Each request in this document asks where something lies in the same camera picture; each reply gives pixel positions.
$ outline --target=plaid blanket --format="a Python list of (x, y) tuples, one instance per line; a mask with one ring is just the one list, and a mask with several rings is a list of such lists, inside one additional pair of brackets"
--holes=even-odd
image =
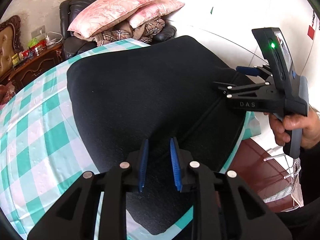
[[(73, 57), (27, 85), (0, 112), (0, 207), (23, 239), (84, 171), (98, 173), (75, 124), (67, 91), (68, 68), (83, 57), (145, 46), (128, 39)], [(241, 140), (259, 131), (254, 114), (247, 112), (222, 172), (228, 169)], [(98, 213), (95, 239), (99, 219)], [(164, 233), (153, 236), (127, 212), (128, 239), (172, 239), (191, 219), (192, 208)]]
[(95, 41), (98, 47), (111, 42), (121, 41), (129, 38), (133, 38), (144, 43), (150, 43), (152, 38), (160, 33), (164, 25), (164, 20), (161, 18), (156, 18), (133, 29), (130, 24), (124, 20), (113, 28), (98, 33), (97, 35), (88, 39), (84, 38), (79, 33), (74, 33), (74, 35), (82, 40)]

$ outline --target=red floor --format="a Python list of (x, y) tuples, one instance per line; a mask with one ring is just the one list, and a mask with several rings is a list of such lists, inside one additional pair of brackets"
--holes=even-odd
[[(286, 187), (288, 173), (275, 160), (263, 161), (269, 154), (252, 139), (241, 142), (229, 170), (236, 171), (261, 198), (269, 197)], [(293, 206), (290, 196), (267, 204), (273, 212)]]

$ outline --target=teal checkered cloth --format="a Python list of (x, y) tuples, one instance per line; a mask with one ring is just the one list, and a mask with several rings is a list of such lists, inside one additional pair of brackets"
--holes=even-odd
[[(127, 39), (84, 52), (38, 77), (2, 110), (0, 207), (23, 239), (84, 171), (98, 173), (76, 128), (67, 91), (68, 68), (83, 57), (145, 46), (148, 45)], [(259, 124), (245, 129), (255, 120), (253, 113), (248, 112), (241, 136), (223, 171), (228, 168), (244, 136), (259, 132)], [(174, 237), (191, 218), (192, 210), (161, 236)], [(131, 239), (160, 236), (148, 233), (128, 212), (127, 231)]]

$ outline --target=device screen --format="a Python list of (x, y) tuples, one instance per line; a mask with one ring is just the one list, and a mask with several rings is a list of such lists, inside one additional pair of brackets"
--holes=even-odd
[(292, 64), (292, 58), (288, 49), (287, 44), (285, 43), (284, 37), (281, 33), (281, 31), (277, 31), (275, 32), (275, 36), (277, 37), (278, 43), (280, 45), (280, 49), (282, 51), (284, 60), (285, 60), (285, 64), (287, 66), (287, 70), (290, 71), (290, 67)]

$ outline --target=person's hand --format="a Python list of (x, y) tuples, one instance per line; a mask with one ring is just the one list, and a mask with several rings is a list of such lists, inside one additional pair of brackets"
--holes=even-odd
[(291, 138), (284, 130), (302, 129), (301, 147), (311, 149), (320, 141), (320, 120), (313, 109), (309, 109), (308, 117), (293, 114), (287, 115), (281, 122), (274, 114), (269, 114), (269, 124), (275, 135), (276, 143), (284, 146)]

